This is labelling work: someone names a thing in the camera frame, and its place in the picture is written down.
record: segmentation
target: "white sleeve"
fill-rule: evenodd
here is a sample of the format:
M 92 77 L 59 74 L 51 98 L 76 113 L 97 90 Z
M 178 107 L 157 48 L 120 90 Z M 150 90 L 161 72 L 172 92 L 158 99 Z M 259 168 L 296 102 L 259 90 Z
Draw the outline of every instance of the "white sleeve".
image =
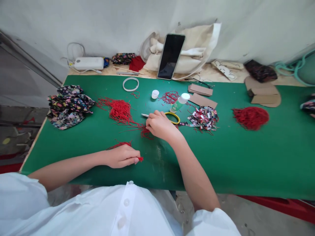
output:
M 213 212 L 198 210 L 193 216 L 193 229 L 187 236 L 224 235 L 241 236 L 231 218 L 221 209 L 215 208 Z
M 0 222 L 28 219 L 48 207 L 47 191 L 38 180 L 18 173 L 0 174 Z

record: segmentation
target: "scissors handle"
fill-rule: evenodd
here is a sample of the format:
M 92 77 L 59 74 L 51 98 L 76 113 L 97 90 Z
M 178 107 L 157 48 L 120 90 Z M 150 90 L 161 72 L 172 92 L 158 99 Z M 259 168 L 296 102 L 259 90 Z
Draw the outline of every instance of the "scissors handle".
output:
M 178 125 L 178 124 L 180 123 L 180 118 L 179 118 L 178 115 L 176 115 L 175 113 L 172 113 L 172 112 L 165 112 L 165 115 L 167 115 L 167 114 L 172 115 L 172 116 L 175 116 L 176 119 L 177 119 L 177 122 L 174 122 L 174 121 L 171 121 L 171 120 L 170 120 L 170 122 L 172 122 L 172 123 L 175 124 L 175 125 Z

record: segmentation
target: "hand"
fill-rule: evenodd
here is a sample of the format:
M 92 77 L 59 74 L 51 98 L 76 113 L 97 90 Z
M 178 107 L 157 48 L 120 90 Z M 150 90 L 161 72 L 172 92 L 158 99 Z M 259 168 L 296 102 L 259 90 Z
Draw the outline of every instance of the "hand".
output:
M 171 123 L 166 117 L 164 112 L 155 111 L 149 114 L 149 118 L 146 121 L 146 128 L 150 132 L 166 142 L 177 140 L 179 137 L 183 137 L 181 132 Z
M 104 165 L 111 168 L 123 168 L 131 164 L 137 164 L 139 162 L 138 157 L 141 157 L 140 151 L 134 150 L 126 144 L 103 152 L 105 152 Z

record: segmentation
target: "green rope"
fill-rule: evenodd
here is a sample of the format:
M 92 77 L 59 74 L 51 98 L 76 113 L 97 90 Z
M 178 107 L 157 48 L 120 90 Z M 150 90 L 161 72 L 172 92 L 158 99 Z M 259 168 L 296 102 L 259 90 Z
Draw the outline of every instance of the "green rope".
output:
M 277 63 L 275 64 L 275 69 L 276 69 L 276 71 L 277 71 L 279 74 L 281 74 L 281 75 L 284 75 L 284 76 L 294 76 L 300 83 L 302 83 L 302 84 L 304 84 L 304 85 L 306 85 L 306 86 L 315 87 L 315 85 L 313 85 L 313 84 L 308 84 L 308 83 L 302 81 L 302 80 L 300 79 L 300 77 L 298 76 L 298 71 L 299 71 L 299 69 L 301 69 L 301 68 L 305 65 L 305 58 L 306 58 L 309 54 L 311 54 L 311 53 L 313 53 L 313 52 L 315 52 L 315 49 L 312 50 L 312 51 L 310 51 L 310 52 L 308 52 L 308 53 L 306 53 L 300 60 L 296 60 L 296 61 L 294 61 L 294 62 L 292 62 L 292 63 L 290 63 L 290 64 L 288 64 L 288 65 L 284 64 L 283 62 L 277 62 Z M 280 71 L 280 69 L 283 69 L 283 70 L 286 70 L 286 71 L 292 71 L 292 73 L 291 73 L 291 74 L 286 74 L 286 73 Z

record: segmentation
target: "right hand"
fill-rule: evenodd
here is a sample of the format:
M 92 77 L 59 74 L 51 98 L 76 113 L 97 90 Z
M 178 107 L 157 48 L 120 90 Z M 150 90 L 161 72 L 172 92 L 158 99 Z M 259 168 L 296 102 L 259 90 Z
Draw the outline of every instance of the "right hand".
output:
M 181 132 L 171 123 L 164 112 L 156 110 L 149 114 L 146 121 L 146 128 L 156 137 L 170 142 L 183 137 Z

